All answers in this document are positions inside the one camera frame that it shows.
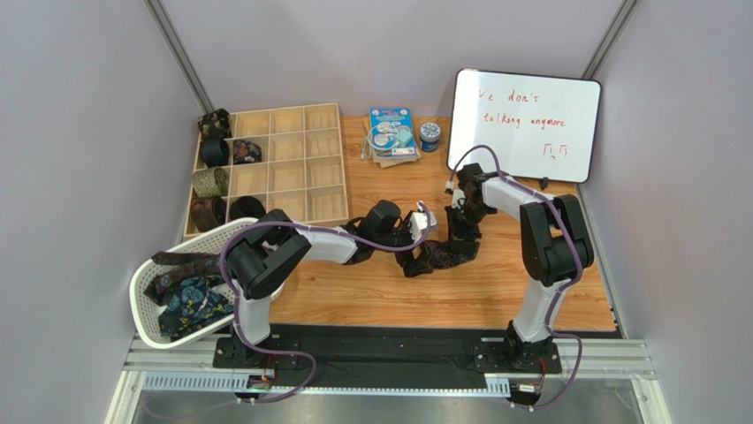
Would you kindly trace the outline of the dark blue paisley tie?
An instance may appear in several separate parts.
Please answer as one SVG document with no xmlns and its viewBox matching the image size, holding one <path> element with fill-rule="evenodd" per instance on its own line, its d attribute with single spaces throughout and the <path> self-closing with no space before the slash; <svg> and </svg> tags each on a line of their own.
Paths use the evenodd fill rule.
<svg viewBox="0 0 753 424">
<path fill-rule="evenodd" d="M 439 242 L 436 240 L 426 241 L 417 257 L 421 256 L 427 259 L 428 264 L 434 270 L 444 270 L 459 267 L 467 262 L 451 262 L 450 254 L 447 248 L 448 240 Z"/>
</svg>

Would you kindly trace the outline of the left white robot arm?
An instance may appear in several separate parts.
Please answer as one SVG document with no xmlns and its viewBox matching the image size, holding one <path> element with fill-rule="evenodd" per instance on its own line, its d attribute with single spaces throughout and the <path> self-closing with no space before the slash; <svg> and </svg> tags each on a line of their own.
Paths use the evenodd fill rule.
<svg viewBox="0 0 753 424">
<path fill-rule="evenodd" d="M 294 221 L 273 209 L 234 233 L 218 258 L 220 273 L 234 293 L 233 331 L 246 347 L 260 352 L 271 334 L 270 304 L 303 261 L 340 265 L 366 261 L 375 251 L 408 254 L 426 242 L 437 219 L 424 203 L 407 215 L 379 201 L 367 215 L 338 227 Z"/>
</svg>

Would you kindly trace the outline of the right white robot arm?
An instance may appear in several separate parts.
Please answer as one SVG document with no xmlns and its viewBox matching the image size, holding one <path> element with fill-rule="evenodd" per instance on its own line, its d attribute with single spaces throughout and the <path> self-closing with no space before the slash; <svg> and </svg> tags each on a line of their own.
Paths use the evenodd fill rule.
<svg viewBox="0 0 753 424">
<path fill-rule="evenodd" d="M 475 258 L 480 222 L 504 212 L 517 220 L 521 255 L 529 282 L 521 309 L 507 328 L 506 364 L 515 370 L 537 366 L 551 356 L 552 325 L 570 286 L 593 264 L 595 253 L 579 200 L 572 194 L 548 196 L 508 176 L 463 166 L 447 186 L 449 248 L 455 261 Z"/>
</svg>

